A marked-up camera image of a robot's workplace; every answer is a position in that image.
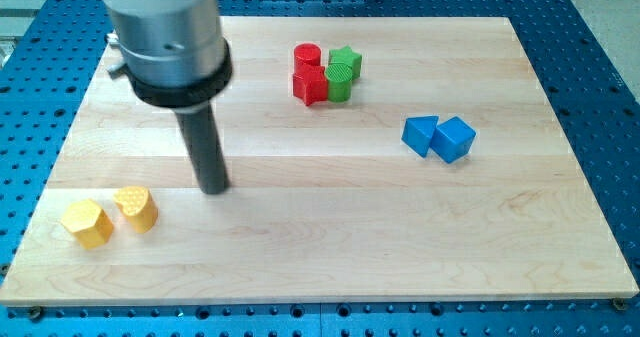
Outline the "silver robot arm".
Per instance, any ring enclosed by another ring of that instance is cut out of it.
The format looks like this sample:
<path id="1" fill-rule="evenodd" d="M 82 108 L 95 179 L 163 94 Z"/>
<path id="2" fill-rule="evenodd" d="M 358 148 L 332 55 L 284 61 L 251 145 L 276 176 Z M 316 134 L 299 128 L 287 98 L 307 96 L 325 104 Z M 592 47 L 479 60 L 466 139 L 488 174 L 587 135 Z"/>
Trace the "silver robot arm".
<path id="1" fill-rule="evenodd" d="M 103 0 L 137 97 L 191 113 L 230 82 L 217 0 Z"/>

